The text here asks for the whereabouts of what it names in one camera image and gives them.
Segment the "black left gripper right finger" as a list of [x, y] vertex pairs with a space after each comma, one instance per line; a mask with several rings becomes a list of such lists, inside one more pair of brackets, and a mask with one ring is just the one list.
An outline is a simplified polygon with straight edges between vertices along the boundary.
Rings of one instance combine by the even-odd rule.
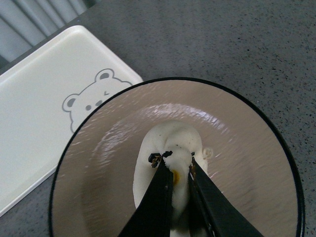
[[192, 158], [189, 230], [192, 237], [261, 237], [262, 234], [226, 199]]

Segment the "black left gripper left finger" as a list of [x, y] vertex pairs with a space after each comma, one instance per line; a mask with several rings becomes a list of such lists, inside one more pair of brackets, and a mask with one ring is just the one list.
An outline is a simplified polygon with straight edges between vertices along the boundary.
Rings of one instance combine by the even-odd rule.
[[168, 237], [172, 219], [173, 173], [166, 167], [164, 158], [171, 152], [151, 154], [149, 162], [160, 164], [139, 204], [120, 237]]

